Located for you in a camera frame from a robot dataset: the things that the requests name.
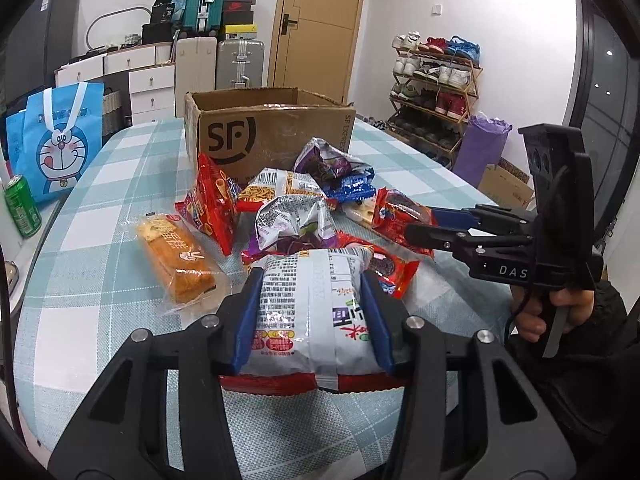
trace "silver suitcase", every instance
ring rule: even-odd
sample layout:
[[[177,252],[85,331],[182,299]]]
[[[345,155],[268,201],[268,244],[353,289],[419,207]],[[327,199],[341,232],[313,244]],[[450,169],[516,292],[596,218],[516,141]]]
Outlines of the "silver suitcase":
[[[218,44],[216,90],[260,88],[264,43],[257,40],[225,40]]]

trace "blue sneaker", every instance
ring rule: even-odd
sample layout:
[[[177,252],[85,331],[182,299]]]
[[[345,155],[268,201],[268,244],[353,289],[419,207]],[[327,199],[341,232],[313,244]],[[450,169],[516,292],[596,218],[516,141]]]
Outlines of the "blue sneaker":
[[[480,45],[463,40],[459,36],[454,36],[446,49],[446,54],[450,56],[466,57],[474,62],[475,66],[480,66]]]

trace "snack bag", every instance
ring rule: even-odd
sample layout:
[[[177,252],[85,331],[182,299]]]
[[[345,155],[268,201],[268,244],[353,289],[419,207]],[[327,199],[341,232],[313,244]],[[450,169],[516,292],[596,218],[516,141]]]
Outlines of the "snack bag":
[[[249,240],[249,254],[294,254],[304,249],[337,247],[334,219],[324,198],[280,196],[262,206]]]
[[[227,390],[295,395],[315,388],[362,392],[395,388],[378,366],[360,306],[369,247],[267,256],[249,361]]]
[[[302,148],[293,171],[310,174],[329,199],[339,203],[362,200],[376,193],[371,185],[374,171],[369,164],[319,137]]]
[[[414,247],[404,238],[404,228],[407,224],[416,222],[437,225],[428,207],[415,203],[397,189],[383,187],[378,190],[376,208],[373,211],[371,221],[373,230],[385,238],[411,249],[414,253],[433,258],[433,249]]]
[[[183,202],[176,202],[180,216],[198,231],[213,238],[225,256],[231,254],[238,225],[236,201],[240,189],[204,153],[198,154],[198,176]]]
[[[146,216],[136,226],[136,233],[175,306],[186,306],[218,288],[222,298],[230,293],[228,276],[198,245],[178,215]]]
[[[382,247],[342,231],[338,231],[338,243],[340,247],[345,248],[371,247],[373,249],[373,257],[369,263],[369,269],[378,275],[378,281],[382,289],[391,297],[398,298],[398,300],[404,296],[406,288],[411,283],[420,265],[418,260],[406,262]]]
[[[238,211],[258,212],[266,203],[284,195],[320,196],[326,199],[310,175],[265,168],[238,196]],[[329,205],[334,208],[335,201]]]

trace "door handle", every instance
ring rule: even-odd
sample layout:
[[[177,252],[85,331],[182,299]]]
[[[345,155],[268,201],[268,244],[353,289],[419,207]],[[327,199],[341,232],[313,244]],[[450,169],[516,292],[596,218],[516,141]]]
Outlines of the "door handle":
[[[297,25],[298,22],[295,20],[290,20],[288,14],[282,15],[282,31],[280,33],[281,36],[285,36],[287,34],[287,30],[289,29],[289,25]]]

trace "doraemon tote bag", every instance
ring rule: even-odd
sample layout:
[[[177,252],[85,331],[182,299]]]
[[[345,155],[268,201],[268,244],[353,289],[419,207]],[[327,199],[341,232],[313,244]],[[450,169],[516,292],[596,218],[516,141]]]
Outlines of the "doraemon tote bag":
[[[29,97],[14,172],[36,202],[71,190],[100,151],[103,92],[102,83],[78,83]]]

